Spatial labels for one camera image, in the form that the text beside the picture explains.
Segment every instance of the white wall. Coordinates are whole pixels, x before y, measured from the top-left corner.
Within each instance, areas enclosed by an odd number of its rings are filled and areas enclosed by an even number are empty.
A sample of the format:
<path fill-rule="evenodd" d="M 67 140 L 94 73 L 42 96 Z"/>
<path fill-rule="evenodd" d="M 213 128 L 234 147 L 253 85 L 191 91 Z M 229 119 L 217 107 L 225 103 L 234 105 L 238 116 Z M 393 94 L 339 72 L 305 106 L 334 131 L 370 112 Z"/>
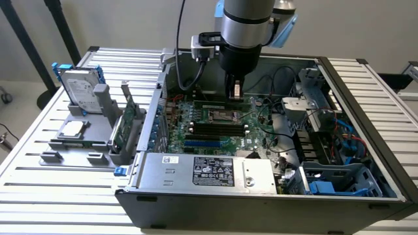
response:
<path fill-rule="evenodd" d="M 12 0 L 47 67 L 71 63 L 43 0 Z M 418 0 L 295 0 L 299 21 L 283 49 L 266 52 L 365 58 L 378 72 L 418 60 Z M 174 47 L 181 0 L 62 0 L 79 51 L 90 46 Z M 214 29 L 217 0 L 186 2 L 181 46 Z M 3 13 L 0 80 L 40 81 Z"/>

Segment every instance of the power supply label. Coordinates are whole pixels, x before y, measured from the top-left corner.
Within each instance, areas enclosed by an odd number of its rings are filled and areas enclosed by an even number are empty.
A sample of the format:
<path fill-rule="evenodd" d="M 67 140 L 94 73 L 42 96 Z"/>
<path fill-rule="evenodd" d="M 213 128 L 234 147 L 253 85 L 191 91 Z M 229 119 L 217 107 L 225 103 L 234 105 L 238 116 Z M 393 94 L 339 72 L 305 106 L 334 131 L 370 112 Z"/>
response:
<path fill-rule="evenodd" d="M 234 161 L 231 158 L 195 157 L 195 185 L 234 187 Z"/>

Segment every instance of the black pole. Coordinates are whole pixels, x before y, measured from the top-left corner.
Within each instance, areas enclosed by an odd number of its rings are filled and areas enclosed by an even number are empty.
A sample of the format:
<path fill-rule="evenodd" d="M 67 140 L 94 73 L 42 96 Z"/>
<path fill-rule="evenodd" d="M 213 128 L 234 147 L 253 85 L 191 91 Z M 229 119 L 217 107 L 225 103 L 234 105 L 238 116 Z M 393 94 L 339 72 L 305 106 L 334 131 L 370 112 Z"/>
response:
<path fill-rule="evenodd" d="M 60 36 L 63 37 L 72 63 L 74 65 L 78 65 L 78 63 L 82 60 L 82 57 L 80 57 L 76 43 L 72 38 L 71 30 L 67 24 L 66 16 L 63 13 L 63 8 L 60 6 L 60 0 L 44 0 L 44 2 L 51 11 L 55 24 L 58 25 Z"/>
<path fill-rule="evenodd" d="M 16 36 L 18 36 L 19 41 L 22 43 L 22 46 L 24 47 L 24 49 L 27 51 L 27 54 L 30 56 L 30 59 L 32 61 L 34 66 L 36 68 L 39 76 L 40 76 L 40 78 L 42 78 L 42 80 L 47 86 L 48 93 L 50 93 L 48 95 L 52 97 L 58 91 L 58 88 L 54 84 L 48 70 L 46 68 L 43 61 L 42 61 L 39 53 L 36 51 L 36 48 L 35 48 L 34 42 L 31 40 L 31 37 L 28 35 L 28 32 L 26 30 L 26 27 L 22 24 L 22 21 L 20 21 L 20 18 L 18 16 L 18 13 L 15 11 L 15 8 L 12 6 L 11 0 L 0 0 L 0 8 L 2 8 L 2 11 L 6 15 L 6 18 L 7 18 L 10 24 L 14 28 L 14 31 L 16 33 Z"/>

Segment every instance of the robotic arm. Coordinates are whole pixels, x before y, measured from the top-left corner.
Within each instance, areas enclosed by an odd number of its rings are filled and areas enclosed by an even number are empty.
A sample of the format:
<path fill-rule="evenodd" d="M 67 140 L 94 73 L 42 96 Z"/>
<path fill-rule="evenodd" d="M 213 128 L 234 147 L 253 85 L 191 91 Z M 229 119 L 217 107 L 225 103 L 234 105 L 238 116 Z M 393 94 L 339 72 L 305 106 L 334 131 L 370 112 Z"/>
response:
<path fill-rule="evenodd" d="M 283 46 L 294 24 L 293 0 L 225 0 L 222 31 L 193 38 L 193 55 L 213 54 L 219 46 L 219 64 L 226 72 L 226 97 L 242 101 L 245 76 L 258 65 L 262 47 Z"/>

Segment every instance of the blue pcie slot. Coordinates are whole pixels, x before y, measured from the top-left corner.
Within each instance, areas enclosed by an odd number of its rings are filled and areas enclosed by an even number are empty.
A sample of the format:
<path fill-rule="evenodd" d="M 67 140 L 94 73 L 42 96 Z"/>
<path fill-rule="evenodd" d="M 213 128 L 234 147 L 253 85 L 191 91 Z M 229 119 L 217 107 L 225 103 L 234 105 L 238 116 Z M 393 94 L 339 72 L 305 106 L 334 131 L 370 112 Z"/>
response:
<path fill-rule="evenodd" d="M 221 148 L 222 143 L 219 141 L 185 141 L 185 146 Z"/>

